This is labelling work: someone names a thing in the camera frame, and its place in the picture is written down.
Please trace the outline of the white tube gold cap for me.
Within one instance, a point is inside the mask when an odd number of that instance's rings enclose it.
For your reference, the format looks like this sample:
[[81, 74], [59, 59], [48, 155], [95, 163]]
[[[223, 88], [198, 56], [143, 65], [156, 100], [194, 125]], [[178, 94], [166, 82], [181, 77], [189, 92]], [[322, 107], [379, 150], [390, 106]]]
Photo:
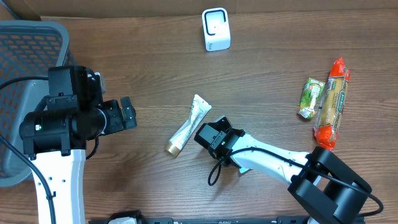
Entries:
[[211, 108], [212, 106], [202, 97], [194, 95], [188, 119], [169, 139], [164, 146], [164, 151], [177, 157]]

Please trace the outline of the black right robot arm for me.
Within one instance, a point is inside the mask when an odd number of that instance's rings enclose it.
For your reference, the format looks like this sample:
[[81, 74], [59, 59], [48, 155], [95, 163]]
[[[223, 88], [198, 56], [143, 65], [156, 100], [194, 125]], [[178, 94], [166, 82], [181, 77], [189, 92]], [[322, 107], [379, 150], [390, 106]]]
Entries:
[[265, 173], [288, 191], [317, 223], [354, 223], [372, 188], [331, 151], [317, 146], [311, 153], [288, 151], [234, 129], [227, 117], [203, 124], [194, 140], [221, 166]]

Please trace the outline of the teal snack packet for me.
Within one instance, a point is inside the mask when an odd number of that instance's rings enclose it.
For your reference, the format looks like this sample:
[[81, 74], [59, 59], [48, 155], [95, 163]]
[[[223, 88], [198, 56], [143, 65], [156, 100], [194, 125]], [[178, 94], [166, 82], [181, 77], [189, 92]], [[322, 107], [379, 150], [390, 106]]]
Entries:
[[244, 174], [245, 172], [247, 172], [249, 169], [246, 169], [246, 168], [240, 168], [239, 169], [239, 172], [241, 173], [241, 174]]

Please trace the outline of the green tea packet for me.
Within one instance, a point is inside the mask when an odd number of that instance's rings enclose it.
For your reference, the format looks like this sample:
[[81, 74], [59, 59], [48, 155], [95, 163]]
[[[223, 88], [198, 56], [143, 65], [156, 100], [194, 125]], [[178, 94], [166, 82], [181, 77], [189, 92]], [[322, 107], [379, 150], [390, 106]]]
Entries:
[[322, 95], [325, 82], [309, 78], [303, 87], [298, 114], [305, 119], [312, 119], [316, 115], [315, 106]]

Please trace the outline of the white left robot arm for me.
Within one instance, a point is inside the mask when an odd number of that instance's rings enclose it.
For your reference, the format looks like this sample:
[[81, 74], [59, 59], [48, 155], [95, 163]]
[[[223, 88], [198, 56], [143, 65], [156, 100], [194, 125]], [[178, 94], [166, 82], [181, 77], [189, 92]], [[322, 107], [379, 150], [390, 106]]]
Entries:
[[103, 100], [99, 73], [83, 66], [48, 70], [49, 95], [19, 127], [32, 163], [39, 223], [85, 223], [83, 170], [87, 141], [137, 126], [128, 96]]

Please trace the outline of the orange spaghetti packet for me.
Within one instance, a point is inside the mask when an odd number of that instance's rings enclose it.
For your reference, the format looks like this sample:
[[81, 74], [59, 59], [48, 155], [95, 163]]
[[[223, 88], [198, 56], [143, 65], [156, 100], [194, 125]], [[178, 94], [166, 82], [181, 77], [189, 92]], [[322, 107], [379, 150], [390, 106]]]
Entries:
[[329, 151], [338, 137], [349, 80], [350, 70], [341, 57], [331, 68], [313, 127], [317, 143]]

